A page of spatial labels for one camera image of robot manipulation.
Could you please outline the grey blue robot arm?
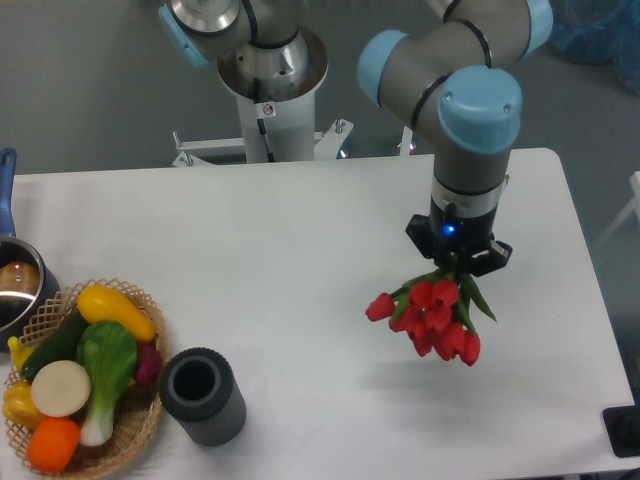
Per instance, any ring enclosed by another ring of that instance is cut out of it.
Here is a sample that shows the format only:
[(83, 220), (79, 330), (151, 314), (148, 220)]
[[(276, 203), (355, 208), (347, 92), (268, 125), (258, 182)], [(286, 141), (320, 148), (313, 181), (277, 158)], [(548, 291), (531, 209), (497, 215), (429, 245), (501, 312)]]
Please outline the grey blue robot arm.
[[(540, 47), (546, 1), (439, 1), (442, 23), (413, 38), (386, 30), (357, 63), (362, 91), (434, 147), (428, 215), (406, 231), (421, 254), (459, 277), (503, 268), (511, 247), (494, 237), (522, 94), (505, 66)], [(237, 100), (247, 160), (311, 160), (315, 93), (328, 58), (295, 1), (167, 1), (158, 12), (175, 48), (215, 64)]]

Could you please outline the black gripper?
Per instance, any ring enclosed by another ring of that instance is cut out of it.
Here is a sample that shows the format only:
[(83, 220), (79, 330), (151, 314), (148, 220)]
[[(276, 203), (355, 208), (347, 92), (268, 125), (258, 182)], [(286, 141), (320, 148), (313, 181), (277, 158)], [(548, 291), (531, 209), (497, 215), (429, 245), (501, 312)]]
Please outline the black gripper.
[(432, 200), (430, 215), (414, 214), (405, 232), (424, 258), (441, 265), (450, 252), (459, 254), (470, 258), (468, 273), (480, 277), (504, 268), (513, 252), (509, 244), (492, 240), (495, 216), (496, 209), (479, 217), (458, 217)]

